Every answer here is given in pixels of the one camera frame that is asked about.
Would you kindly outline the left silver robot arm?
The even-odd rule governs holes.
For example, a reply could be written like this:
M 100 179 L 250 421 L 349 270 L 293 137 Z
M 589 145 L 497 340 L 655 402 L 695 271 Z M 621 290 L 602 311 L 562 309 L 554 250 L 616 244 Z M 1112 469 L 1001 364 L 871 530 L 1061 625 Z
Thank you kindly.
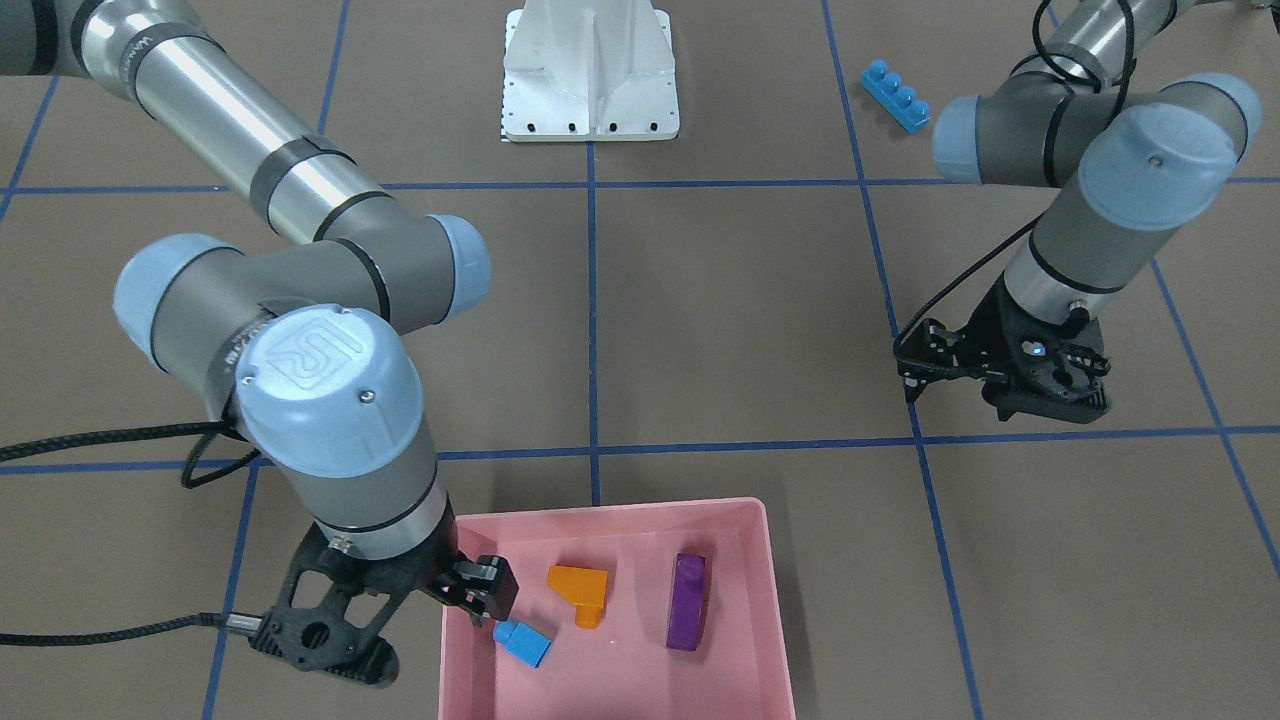
M 1057 190 L 956 333 L 916 337 L 941 370 L 974 377 L 998 419 L 1089 424 L 1110 409 L 1101 315 L 1174 234 L 1217 197 L 1262 126 L 1254 90 L 1198 73 L 1128 88 L 1143 46 L 1189 1 L 1083 1 L 988 96 L 952 100 L 932 138 L 940 174 Z

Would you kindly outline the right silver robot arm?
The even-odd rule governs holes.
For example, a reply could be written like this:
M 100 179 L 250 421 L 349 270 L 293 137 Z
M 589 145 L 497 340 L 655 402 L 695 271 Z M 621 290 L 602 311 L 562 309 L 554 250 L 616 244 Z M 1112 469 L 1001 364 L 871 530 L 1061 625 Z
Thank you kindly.
M 219 436 L 271 460 L 312 516 L 282 597 L 225 615 L 257 646 L 348 655 L 421 591 L 476 624 L 509 616 L 506 560 L 466 559 L 404 334 L 483 301 L 479 232 L 417 217 L 243 70 L 184 1 L 5 1 L 3 73 L 95 82 L 173 132 L 285 250 L 250 256 L 206 234 L 138 251 L 113 307 Z

